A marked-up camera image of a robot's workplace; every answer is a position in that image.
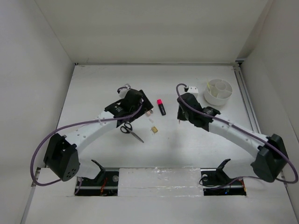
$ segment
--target white bowl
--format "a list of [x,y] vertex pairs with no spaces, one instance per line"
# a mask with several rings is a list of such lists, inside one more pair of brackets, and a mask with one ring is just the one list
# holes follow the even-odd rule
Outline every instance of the white bowl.
[[213,79],[209,81],[209,86],[206,86],[204,96],[208,103],[214,106],[225,105],[233,93],[232,86],[225,80]]

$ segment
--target marker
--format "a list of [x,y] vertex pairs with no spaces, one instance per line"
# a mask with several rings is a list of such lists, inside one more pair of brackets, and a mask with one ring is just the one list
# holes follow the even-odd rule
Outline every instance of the marker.
[[166,115],[166,112],[165,112],[162,100],[160,100],[160,99],[157,100],[157,104],[158,104],[158,107],[159,107],[159,109],[161,111],[162,116]]

